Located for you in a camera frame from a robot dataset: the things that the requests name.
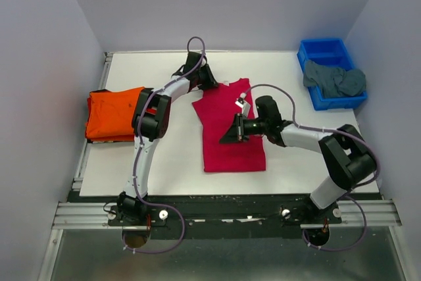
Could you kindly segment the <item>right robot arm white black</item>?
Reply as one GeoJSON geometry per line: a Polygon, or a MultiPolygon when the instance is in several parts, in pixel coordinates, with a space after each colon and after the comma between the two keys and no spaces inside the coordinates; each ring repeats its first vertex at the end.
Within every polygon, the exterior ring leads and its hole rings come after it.
{"type": "Polygon", "coordinates": [[[321,154],[328,176],[303,205],[307,221],[319,222],[326,216],[328,207],[376,171],[374,155],[354,126],[345,124],[331,132],[306,130],[284,120],[277,103],[268,95],[257,98],[255,105],[258,116],[234,115],[232,125],[219,143],[242,143],[250,136],[263,135],[280,147],[297,147],[321,154]]]}

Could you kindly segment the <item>magenta t shirt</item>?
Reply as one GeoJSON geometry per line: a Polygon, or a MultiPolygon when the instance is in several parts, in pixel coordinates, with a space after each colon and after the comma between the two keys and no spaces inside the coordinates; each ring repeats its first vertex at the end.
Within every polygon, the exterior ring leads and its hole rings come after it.
{"type": "Polygon", "coordinates": [[[204,91],[192,106],[202,124],[203,164],[207,173],[261,172],[266,170],[262,138],[252,136],[243,143],[220,143],[229,130],[234,115],[240,112],[235,101],[250,88],[248,78],[220,84],[204,91]]]}

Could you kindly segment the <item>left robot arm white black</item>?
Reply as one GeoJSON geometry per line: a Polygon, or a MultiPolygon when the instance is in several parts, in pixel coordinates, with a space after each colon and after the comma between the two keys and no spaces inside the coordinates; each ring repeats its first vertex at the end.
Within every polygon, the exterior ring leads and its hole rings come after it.
{"type": "Polygon", "coordinates": [[[204,52],[188,52],[187,59],[161,88],[145,88],[139,94],[132,128],[134,129],[134,165],[131,179],[117,199],[117,211],[130,224],[145,220],[148,178],[157,145],[168,130],[171,105],[194,88],[217,88],[204,52]]]}

